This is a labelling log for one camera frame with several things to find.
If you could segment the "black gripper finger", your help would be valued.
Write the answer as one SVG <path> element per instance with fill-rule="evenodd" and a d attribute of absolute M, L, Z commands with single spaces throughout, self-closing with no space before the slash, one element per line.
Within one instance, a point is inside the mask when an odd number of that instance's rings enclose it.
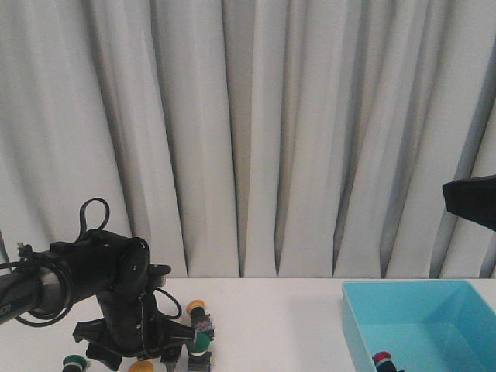
<path fill-rule="evenodd" d="M 495 176 L 474 177 L 443 185 L 446 210 L 495 231 Z"/>

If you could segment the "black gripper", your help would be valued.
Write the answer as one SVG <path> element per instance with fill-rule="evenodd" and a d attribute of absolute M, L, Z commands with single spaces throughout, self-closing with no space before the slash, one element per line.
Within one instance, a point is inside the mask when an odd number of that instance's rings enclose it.
<path fill-rule="evenodd" d="M 166 372 L 175 372 L 183 345 L 193 343 L 196 331 L 165 315 L 154 292 L 164 284 L 171 267 L 152 264 L 144 239 L 112 232 L 88 232 L 81 270 L 102 311 L 102 318 L 79 322 L 75 341 L 88 342 L 86 357 L 118 371 L 122 359 L 160 357 Z"/>

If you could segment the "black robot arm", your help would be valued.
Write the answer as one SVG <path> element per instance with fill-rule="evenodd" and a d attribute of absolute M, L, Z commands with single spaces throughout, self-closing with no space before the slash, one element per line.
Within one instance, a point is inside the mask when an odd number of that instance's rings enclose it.
<path fill-rule="evenodd" d="M 102 318 L 79 322 L 73 337 L 88 342 L 87 357 L 113 371 L 125 358 L 175 357 L 197 338 L 195 329 L 159 311 L 154 292 L 171 269 L 150 263 L 144 239 L 92 229 L 74 243 L 52 243 L 42 253 L 23 246 L 19 255 L 1 277 L 2 322 L 50 326 L 96 297 Z"/>

